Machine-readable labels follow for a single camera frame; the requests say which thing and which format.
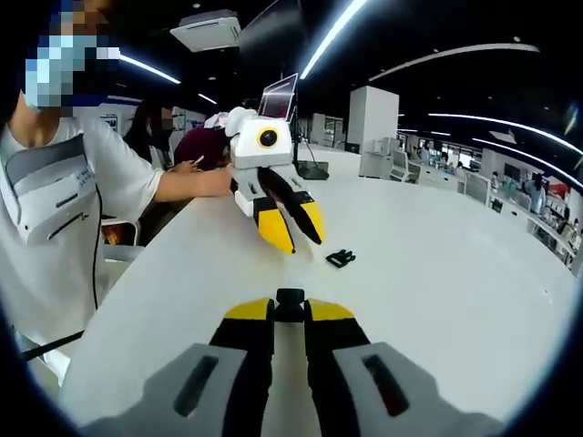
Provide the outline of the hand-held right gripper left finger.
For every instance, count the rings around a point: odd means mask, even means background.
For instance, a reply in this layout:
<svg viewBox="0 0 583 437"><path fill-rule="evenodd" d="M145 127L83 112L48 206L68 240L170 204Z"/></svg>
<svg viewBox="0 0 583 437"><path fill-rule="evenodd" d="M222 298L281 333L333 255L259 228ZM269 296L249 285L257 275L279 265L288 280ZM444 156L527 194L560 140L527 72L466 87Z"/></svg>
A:
<svg viewBox="0 0 583 437"><path fill-rule="evenodd" d="M149 378L139 402L82 427L85 436L258 436L272 383L271 298L233 307L207 344Z"/></svg>

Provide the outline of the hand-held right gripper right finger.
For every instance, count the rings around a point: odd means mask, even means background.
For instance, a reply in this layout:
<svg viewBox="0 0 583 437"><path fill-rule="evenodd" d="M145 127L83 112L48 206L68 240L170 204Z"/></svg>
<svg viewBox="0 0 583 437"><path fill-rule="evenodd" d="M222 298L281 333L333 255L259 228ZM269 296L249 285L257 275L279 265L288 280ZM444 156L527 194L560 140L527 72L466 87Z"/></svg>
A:
<svg viewBox="0 0 583 437"><path fill-rule="evenodd" d="M385 342L371 342L345 307L304 303L308 384L324 436L498 436L503 424L462 412L433 375Z"/></svg>

